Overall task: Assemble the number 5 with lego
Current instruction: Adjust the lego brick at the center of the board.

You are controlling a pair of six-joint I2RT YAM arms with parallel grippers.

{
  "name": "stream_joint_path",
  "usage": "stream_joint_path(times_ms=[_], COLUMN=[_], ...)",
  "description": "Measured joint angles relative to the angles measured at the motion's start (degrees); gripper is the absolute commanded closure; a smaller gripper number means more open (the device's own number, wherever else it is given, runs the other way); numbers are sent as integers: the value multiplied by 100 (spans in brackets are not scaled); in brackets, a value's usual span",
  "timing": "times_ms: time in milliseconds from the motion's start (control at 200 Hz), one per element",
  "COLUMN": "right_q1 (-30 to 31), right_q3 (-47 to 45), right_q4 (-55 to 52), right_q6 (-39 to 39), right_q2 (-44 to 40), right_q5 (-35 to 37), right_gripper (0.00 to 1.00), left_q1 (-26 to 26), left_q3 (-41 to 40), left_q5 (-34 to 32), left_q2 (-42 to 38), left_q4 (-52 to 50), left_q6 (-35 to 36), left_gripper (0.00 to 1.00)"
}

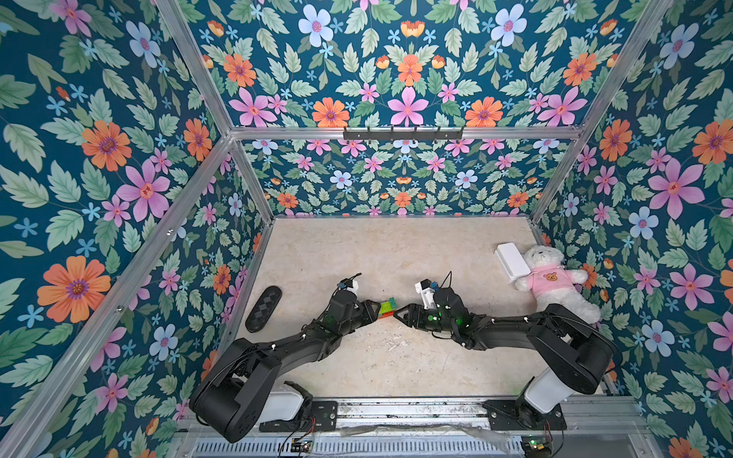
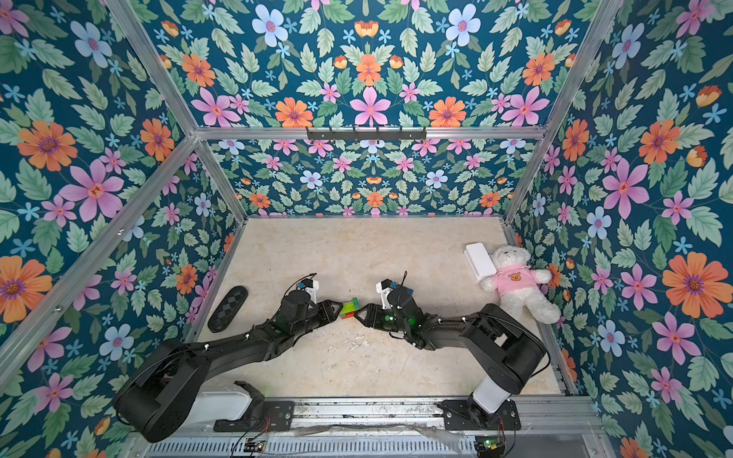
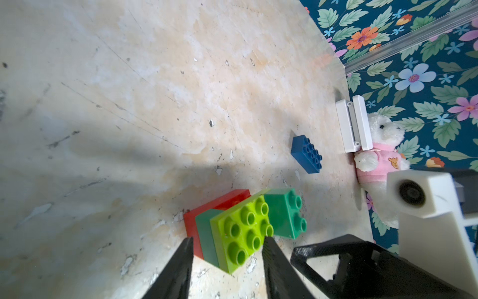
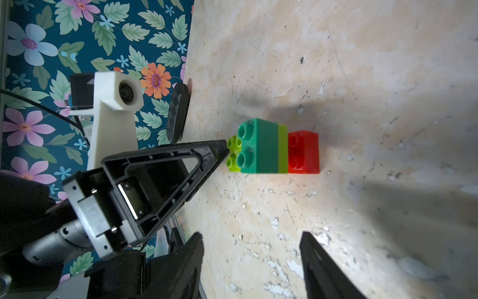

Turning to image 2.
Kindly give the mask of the lime green lego brick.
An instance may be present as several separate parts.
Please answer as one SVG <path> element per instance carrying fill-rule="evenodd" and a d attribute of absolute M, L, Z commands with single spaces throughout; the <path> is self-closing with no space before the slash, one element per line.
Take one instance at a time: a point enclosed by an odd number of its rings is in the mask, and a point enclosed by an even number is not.
<path fill-rule="evenodd" d="M 347 313 L 356 313 L 360 309 L 360 303 L 357 298 L 353 298 L 351 301 L 344 303 L 341 309 L 340 316 Z"/>

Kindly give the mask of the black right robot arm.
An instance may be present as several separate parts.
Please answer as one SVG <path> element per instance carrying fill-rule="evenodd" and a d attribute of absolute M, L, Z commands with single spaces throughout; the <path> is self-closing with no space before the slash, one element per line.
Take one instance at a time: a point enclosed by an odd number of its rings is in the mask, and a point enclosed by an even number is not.
<path fill-rule="evenodd" d="M 413 297 L 387 308 L 376 303 L 353 313 L 363 326 L 400 334 L 425 351 L 465 348 L 486 376 L 470 396 L 471 408 L 495 414 L 513 395 L 540 373 L 548 355 L 544 343 L 498 305 L 488 303 L 477 313 L 461 317 L 426 314 Z"/>

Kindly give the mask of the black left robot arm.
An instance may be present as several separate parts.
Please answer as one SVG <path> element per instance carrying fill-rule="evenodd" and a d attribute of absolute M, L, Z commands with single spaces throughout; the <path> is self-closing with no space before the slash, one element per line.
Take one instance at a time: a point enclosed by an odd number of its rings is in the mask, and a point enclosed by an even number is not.
<path fill-rule="evenodd" d="M 163 342 L 118 391 L 113 407 L 150 443 L 184 425 L 202 385 L 229 370 L 275 359 L 301 337 L 339 319 L 344 305 L 291 291 L 277 312 L 243 334 L 207 343 Z"/>

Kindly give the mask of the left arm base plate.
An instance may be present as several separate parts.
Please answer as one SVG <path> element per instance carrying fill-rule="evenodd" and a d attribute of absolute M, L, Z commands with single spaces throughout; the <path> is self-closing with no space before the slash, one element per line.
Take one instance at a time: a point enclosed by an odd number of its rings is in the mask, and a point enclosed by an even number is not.
<path fill-rule="evenodd" d="M 289 431 L 294 418 L 295 403 L 291 401 L 261 401 L 250 406 L 238 420 L 217 420 L 215 432 Z"/>

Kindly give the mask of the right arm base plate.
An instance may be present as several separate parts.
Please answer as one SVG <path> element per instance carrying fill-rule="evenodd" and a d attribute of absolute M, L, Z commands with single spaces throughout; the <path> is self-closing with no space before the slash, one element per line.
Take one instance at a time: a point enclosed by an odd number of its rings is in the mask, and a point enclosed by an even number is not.
<path fill-rule="evenodd" d="M 519 431 L 517 404 L 505 401 L 496 412 L 488 413 L 469 399 L 444 400 L 437 404 L 447 431 Z"/>

